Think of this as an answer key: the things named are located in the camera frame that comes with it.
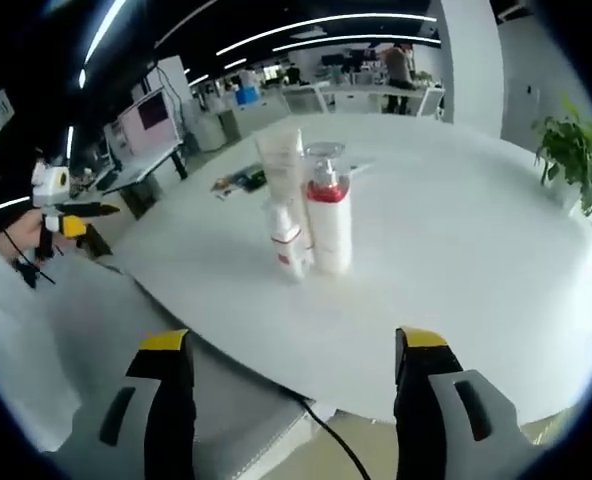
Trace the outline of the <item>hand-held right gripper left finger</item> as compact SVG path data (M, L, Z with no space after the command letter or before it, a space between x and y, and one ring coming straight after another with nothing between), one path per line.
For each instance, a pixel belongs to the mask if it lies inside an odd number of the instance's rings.
M197 413L189 331L139 346L124 376L79 411L72 479L194 479Z

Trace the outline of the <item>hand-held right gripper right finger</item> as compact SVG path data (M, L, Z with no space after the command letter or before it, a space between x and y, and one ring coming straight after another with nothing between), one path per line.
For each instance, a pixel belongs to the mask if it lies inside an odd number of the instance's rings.
M518 479L531 460L514 404L447 341L396 330L394 417L399 479Z

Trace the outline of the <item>person's left hand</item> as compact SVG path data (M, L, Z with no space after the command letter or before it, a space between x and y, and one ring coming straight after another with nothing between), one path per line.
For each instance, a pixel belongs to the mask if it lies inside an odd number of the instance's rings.
M40 243L42 213L29 210L0 233L0 254L7 261L17 259L21 253L36 248Z

